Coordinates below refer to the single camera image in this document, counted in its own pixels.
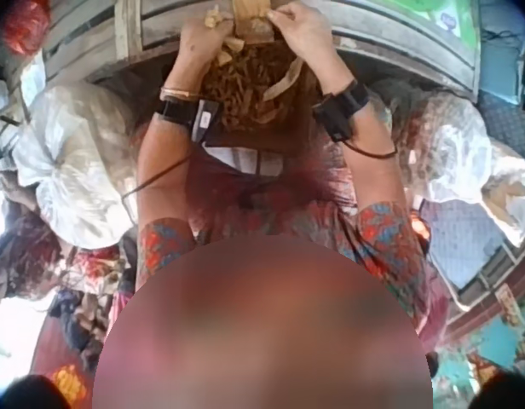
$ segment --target red plastic bag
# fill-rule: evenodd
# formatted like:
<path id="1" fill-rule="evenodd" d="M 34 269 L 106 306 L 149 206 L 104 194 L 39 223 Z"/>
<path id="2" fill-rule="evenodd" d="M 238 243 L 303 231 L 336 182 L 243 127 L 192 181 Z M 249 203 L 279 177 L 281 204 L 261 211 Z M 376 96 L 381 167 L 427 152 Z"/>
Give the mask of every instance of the red plastic bag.
<path id="1" fill-rule="evenodd" d="M 34 55 L 50 27 L 49 0 L 18 0 L 5 17 L 3 39 L 17 54 Z"/>

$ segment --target gold bangle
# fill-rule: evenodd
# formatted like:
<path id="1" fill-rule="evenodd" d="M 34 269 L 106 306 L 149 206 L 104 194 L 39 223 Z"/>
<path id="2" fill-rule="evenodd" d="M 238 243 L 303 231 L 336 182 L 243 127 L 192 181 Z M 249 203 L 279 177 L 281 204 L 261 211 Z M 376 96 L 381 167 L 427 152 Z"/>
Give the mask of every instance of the gold bangle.
<path id="1" fill-rule="evenodd" d="M 162 87 L 160 89 L 160 99 L 163 100 L 166 98 L 166 96 L 173 96 L 175 98 L 179 98 L 180 100 L 186 101 L 197 101 L 200 99 L 200 95 L 195 94 L 194 92 Z"/>

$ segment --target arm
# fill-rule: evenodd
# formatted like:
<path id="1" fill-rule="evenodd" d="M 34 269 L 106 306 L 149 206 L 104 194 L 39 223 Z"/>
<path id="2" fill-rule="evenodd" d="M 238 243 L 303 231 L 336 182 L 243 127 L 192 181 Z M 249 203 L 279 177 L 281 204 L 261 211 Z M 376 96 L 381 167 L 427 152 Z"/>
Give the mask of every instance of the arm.
<path id="1" fill-rule="evenodd" d="M 206 28 L 203 21 L 188 22 L 182 29 L 176 64 L 164 86 L 198 93 L 211 61 L 232 29 L 232 21 L 224 21 L 215 29 Z M 164 121 L 155 114 L 141 144 L 139 184 L 187 158 L 192 148 L 186 128 Z M 187 221 L 187 172 L 188 162 L 185 162 L 138 193 L 140 231 L 159 219 Z"/>
<path id="2" fill-rule="evenodd" d="M 320 81 L 323 94 L 339 94 L 355 79 L 335 50 L 331 27 L 318 10 L 294 2 L 271 11 L 268 18 L 280 29 L 291 49 L 312 69 Z M 355 141 L 350 141 L 350 144 L 368 153 L 394 151 L 391 136 L 378 120 L 371 103 L 350 121 L 357 130 Z M 406 207 L 401 170 L 396 158 L 369 158 L 345 145 L 342 147 L 360 210 L 384 201 L 397 202 Z"/>

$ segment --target short sleeve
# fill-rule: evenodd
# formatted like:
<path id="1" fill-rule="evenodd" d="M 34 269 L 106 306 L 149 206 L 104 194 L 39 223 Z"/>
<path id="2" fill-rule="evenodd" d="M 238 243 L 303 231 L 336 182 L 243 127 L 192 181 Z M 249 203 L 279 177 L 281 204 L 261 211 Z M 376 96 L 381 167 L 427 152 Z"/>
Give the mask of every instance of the short sleeve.
<path id="1" fill-rule="evenodd" d="M 373 204 L 355 221 L 359 261 L 380 279 L 419 330 L 429 311 L 426 261 L 405 209 L 393 202 Z"/>
<path id="2" fill-rule="evenodd" d="M 147 224 L 138 238 L 136 291 L 161 268 L 164 268 L 195 247 L 193 233 L 187 223 L 165 218 Z"/>

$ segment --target brown dried strips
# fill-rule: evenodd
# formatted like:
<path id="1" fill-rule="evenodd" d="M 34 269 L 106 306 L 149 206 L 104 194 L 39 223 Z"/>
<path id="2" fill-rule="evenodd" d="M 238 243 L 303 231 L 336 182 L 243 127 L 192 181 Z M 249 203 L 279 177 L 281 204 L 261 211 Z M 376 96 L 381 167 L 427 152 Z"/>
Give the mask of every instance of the brown dried strips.
<path id="1" fill-rule="evenodd" d="M 226 66 L 214 63 L 202 85 L 204 98 L 223 104 L 226 131 L 255 131 L 283 123 L 298 81 L 270 101 L 264 93 L 288 73 L 295 55 L 284 42 L 245 46 Z"/>

